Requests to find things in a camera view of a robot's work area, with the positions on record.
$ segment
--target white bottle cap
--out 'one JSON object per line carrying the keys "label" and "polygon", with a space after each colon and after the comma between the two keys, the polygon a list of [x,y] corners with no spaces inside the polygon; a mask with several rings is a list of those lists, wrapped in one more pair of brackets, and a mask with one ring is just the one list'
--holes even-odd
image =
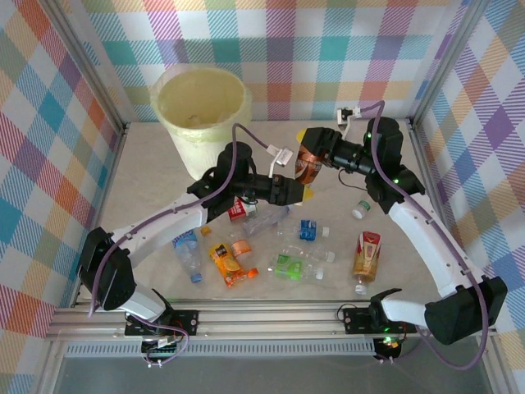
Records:
{"label": "white bottle cap", "polygon": [[328,263],[333,263],[336,259],[336,254],[334,252],[327,252],[326,253],[326,261]]}
{"label": "white bottle cap", "polygon": [[367,210],[363,208],[361,205],[358,205],[354,209],[352,209],[352,214],[354,215],[354,218],[356,219],[362,219],[364,218],[365,213]]}
{"label": "white bottle cap", "polygon": [[355,285],[355,292],[360,294],[361,296],[365,296],[367,294],[367,287],[365,285]]}

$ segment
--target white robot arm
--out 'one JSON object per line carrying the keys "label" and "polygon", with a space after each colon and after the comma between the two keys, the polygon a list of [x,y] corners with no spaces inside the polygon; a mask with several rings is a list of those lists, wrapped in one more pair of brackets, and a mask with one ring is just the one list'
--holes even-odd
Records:
{"label": "white robot arm", "polygon": [[[454,343],[481,329],[479,300],[467,277],[468,273],[460,267],[454,252],[463,256],[468,272],[482,289],[489,324],[495,322],[507,289],[499,277],[489,279],[468,262],[465,253],[434,213],[417,177],[400,165],[402,138],[399,141],[399,125],[394,120],[383,119],[386,119],[381,131],[383,144],[379,144],[378,148],[382,149],[383,163],[390,166],[390,173],[397,177],[396,180],[411,195],[413,202],[431,213],[430,219],[424,218],[411,202],[404,200],[377,175],[370,157],[370,142],[367,141],[369,133],[364,137],[364,144],[358,145],[342,139],[338,131],[318,127],[307,129],[301,144],[310,153],[323,157],[323,163],[328,167],[342,167],[348,172],[365,176],[368,193],[412,241],[436,283],[441,298],[430,303],[401,289],[373,296],[369,313],[374,323],[378,327],[391,322],[411,323],[429,328],[442,343]],[[134,267],[179,234],[201,227],[224,213],[233,204],[235,195],[251,200],[265,199],[270,204],[279,205],[303,200],[303,185],[280,175],[258,175],[251,161],[249,146],[243,143],[237,143],[237,146],[240,151],[237,158],[234,158],[231,148],[229,150],[226,147],[219,155],[215,168],[189,187],[187,194],[146,219],[145,222],[150,224],[139,233],[134,234],[134,229],[142,226],[144,221],[115,230],[113,234],[101,228],[89,233],[80,257],[80,278],[90,291],[94,287],[98,288],[95,298],[103,309],[121,308],[150,323],[169,324],[171,307],[156,291],[135,283],[132,274]],[[235,176],[231,178],[230,184],[217,197],[199,204],[203,197],[224,183],[226,169],[230,168],[232,160],[235,160]],[[177,210],[183,205],[191,206]],[[432,225],[436,223],[446,234],[448,245],[433,228]],[[95,273],[103,256],[111,248],[114,250],[103,267],[100,283],[95,286]]]}

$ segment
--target plaid wallpaper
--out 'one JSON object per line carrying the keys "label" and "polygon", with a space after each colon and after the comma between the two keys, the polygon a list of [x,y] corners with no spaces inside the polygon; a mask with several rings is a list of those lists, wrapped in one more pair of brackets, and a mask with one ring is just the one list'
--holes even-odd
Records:
{"label": "plaid wallpaper", "polygon": [[450,37],[461,15],[447,15],[467,2],[62,1],[122,116],[140,121],[157,120],[148,87],[181,63],[238,75],[255,120],[332,119],[339,106],[378,99],[405,117],[441,59],[433,40]]}
{"label": "plaid wallpaper", "polygon": [[509,288],[497,327],[525,392],[525,0],[493,0],[423,122],[448,222]]}
{"label": "plaid wallpaper", "polygon": [[29,391],[116,132],[37,0],[0,0],[0,393]]}
{"label": "plaid wallpaper", "polygon": [[432,78],[434,78],[434,75],[436,74],[437,68],[441,64],[441,60],[443,58],[443,55],[445,54],[446,50],[448,49],[450,45],[450,41],[452,40],[452,37],[458,30],[459,24],[463,20],[463,17],[465,15],[465,12],[467,11],[467,8],[472,0],[462,0],[461,5],[458,7],[454,19],[450,23],[445,37],[443,38],[443,41],[441,41],[440,47],[437,50],[434,58],[432,59],[431,65],[427,69],[427,73],[425,75],[424,80],[422,81],[421,85],[419,86],[418,93],[416,94],[416,98],[412,102],[412,106],[409,110],[409,117],[412,117],[415,115],[416,110],[418,109],[418,105],[421,102],[421,99],[425,92],[427,91],[428,84],[430,84]]}

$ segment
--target yellow tip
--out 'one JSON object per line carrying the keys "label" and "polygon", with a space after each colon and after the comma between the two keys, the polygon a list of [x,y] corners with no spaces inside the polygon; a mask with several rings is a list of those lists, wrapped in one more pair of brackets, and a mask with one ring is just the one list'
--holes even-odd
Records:
{"label": "yellow tip", "polygon": [[303,201],[307,201],[313,197],[312,189],[310,186],[305,186],[303,191]]}
{"label": "yellow tip", "polygon": [[304,135],[306,134],[306,129],[304,130],[301,130],[299,133],[297,133],[297,135],[295,136],[295,138],[297,139],[298,142],[303,142],[303,138],[304,138]]}
{"label": "yellow tip", "polygon": [[203,236],[207,236],[210,232],[212,232],[212,229],[208,226],[204,226],[203,228],[200,229],[200,233]]}

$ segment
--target trash bin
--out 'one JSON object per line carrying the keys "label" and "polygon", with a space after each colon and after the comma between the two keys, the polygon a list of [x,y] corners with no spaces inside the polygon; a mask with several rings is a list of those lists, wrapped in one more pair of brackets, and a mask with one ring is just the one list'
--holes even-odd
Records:
{"label": "trash bin", "polygon": [[252,118],[248,88],[218,68],[169,68],[152,88],[151,105],[194,179],[216,165],[232,125],[247,126]]}

